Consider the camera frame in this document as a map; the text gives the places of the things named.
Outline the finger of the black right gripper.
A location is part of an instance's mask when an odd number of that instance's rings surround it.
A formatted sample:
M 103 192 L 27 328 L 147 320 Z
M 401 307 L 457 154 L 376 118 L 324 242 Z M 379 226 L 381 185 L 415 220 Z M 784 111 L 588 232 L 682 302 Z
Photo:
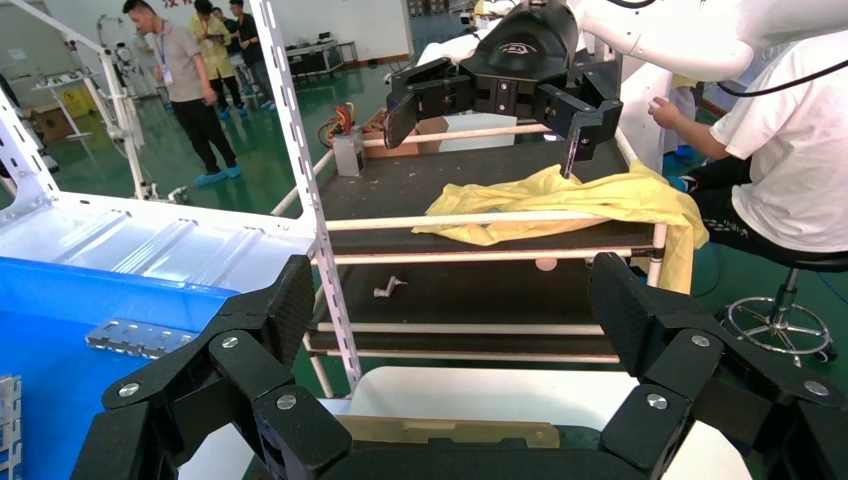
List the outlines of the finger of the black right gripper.
M 535 90 L 535 119 L 566 141 L 561 174 L 594 157 L 595 148 L 615 136 L 623 110 L 618 82 L 607 77 L 610 62 L 581 65 L 562 88 L 551 83 Z
M 422 120 L 469 110 L 475 95 L 472 77 L 448 58 L 393 75 L 386 97 L 384 146 L 399 147 Z

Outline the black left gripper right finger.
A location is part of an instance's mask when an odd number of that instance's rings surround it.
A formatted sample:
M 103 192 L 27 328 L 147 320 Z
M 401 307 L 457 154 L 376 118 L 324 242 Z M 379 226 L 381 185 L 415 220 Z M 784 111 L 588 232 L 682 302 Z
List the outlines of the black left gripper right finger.
M 638 384 L 600 435 L 632 479 L 657 479 L 697 423 L 767 479 L 847 475 L 847 397 L 725 330 L 690 296 L 642 283 L 618 255 L 593 260 L 594 319 Z

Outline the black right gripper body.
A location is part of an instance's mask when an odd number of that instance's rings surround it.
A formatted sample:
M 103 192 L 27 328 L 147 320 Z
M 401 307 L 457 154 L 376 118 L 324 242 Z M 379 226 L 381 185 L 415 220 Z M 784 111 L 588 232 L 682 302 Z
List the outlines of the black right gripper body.
M 539 86 L 566 86 L 578 36 L 575 16 L 563 1 L 524 1 L 513 8 L 459 62 L 459 73 L 470 79 L 471 109 L 532 118 Z

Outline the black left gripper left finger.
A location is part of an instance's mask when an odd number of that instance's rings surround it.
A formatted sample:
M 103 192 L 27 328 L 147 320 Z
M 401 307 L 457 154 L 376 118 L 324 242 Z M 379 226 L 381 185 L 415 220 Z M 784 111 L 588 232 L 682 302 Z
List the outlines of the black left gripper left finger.
M 173 479 L 228 424 L 273 478 L 324 477 L 352 439 L 291 370 L 314 297 L 310 262 L 294 255 L 270 286 L 228 298 L 194 340 L 115 381 L 72 477 Z

